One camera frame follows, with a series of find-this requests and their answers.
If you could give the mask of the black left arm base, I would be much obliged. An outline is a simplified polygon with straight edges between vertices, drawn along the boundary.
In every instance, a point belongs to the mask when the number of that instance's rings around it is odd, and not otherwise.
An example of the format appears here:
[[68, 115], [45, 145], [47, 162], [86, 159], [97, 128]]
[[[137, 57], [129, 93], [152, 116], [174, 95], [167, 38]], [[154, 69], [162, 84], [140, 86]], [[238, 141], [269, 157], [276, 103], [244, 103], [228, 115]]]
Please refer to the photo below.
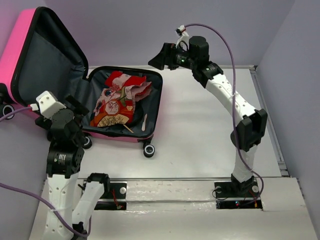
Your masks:
[[96, 211], [125, 211], [127, 209], [127, 182], [112, 181], [109, 191], [105, 191], [98, 200]]

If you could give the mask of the red anime print cloth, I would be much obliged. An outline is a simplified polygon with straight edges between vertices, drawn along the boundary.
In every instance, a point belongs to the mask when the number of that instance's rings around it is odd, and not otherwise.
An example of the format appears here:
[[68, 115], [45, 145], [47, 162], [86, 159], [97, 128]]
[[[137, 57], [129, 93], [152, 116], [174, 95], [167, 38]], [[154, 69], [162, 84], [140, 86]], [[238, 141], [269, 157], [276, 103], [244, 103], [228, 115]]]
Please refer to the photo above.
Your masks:
[[105, 85], [93, 109], [92, 127], [132, 123], [137, 102], [152, 91], [152, 83], [147, 81], [146, 76], [134, 76], [121, 71], [112, 72]]

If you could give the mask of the silver table rail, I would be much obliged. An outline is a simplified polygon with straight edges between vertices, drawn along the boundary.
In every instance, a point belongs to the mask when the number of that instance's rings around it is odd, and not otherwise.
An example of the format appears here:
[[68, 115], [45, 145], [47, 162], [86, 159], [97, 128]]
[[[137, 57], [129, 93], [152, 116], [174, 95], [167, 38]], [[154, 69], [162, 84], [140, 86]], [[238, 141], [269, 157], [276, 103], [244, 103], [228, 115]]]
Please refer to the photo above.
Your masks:
[[[231, 177], [158, 177], [158, 178], [116, 178], [116, 177], [109, 177], [113, 182], [127, 182], [127, 181], [214, 181], [214, 182], [221, 182], [221, 181], [231, 181]], [[262, 179], [270, 180], [281, 180], [281, 179], [297, 179], [291, 176], [268, 176], [262, 177]]]

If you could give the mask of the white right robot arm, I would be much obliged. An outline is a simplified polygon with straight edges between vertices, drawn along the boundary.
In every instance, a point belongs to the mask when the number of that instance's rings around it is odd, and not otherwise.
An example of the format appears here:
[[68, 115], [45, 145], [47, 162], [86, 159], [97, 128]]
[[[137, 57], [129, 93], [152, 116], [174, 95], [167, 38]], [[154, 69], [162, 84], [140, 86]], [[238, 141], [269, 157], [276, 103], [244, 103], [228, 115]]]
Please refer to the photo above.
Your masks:
[[187, 49], [180, 44], [164, 43], [148, 65], [158, 70], [178, 67], [191, 70], [193, 78], [230, 113], [233, 124], [230, 139], [236, 148], [230, 190], [235, 196], [242, 196], [254, 183], [254, 158], [265, 135], [267, 112], [248, 103], [227, 80], [223, 70], [210, 61], [209, 44], [202, 36], [191, 37]]

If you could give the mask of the pink hard-shell suitcase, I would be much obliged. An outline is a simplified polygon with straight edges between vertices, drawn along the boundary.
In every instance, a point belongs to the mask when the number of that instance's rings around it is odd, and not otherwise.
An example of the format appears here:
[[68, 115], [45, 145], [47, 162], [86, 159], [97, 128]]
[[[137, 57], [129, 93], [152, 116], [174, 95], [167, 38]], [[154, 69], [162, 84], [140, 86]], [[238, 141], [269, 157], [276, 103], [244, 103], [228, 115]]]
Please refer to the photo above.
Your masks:
[[[151, 82], [150, 95], [140, 100], [146, 128], [141, 121], [129, 126], [92, 127], [94, 103], [105, 86], [106, 79], [114, 71], [131, 76], [144, 77]], [[162, 76], [152, 70], [100, 66], [89, 70], [88, 60], [70, 32], [50, 8], [40, 6], [23, 10], [13, 27], [0, 59], [0, 92], [5, 104], [27, 106], [35, 102], [44, 91], [53, 93], [61, 103], [73, 96], [89, 113], [83, 118], [83, 132], [88, 139], [110, 139], [143, 144], [143, 154], [150, 158], [155, 154], [151, 141], [154, 136], [163, 88]]]

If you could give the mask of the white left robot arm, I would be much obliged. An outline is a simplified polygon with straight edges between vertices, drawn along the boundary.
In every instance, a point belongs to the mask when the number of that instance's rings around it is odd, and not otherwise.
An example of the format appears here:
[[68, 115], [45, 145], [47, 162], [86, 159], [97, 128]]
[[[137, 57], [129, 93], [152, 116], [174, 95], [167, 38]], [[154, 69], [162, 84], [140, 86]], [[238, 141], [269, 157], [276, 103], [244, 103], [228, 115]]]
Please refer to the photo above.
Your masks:
[[82, 159], [89, 144], [82, 119], [89, 111], [72, 96], [67, 101], [74, 109], [47, 90], [36, 97], [41, 117], [50, 122], [51, 134], [46, 160], [48, 211], [43, 240], [86, 240], [98, 200], [111, 191], [108, 174], [91, 173], [79, 202], [73, 205]]

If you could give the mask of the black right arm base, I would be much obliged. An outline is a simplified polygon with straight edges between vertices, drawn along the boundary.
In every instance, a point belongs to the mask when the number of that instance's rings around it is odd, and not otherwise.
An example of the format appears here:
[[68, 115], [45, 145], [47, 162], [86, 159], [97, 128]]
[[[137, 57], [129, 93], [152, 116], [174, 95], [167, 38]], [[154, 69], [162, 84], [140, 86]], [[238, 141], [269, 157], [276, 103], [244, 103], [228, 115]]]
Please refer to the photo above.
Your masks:
[[218, 181], [214, 183], [212, 197], [215, 199], [218, 210], [263, 209], [260, 189], [255, 180], [253, 185], [244, 192], [232, 188], [231, 181]]

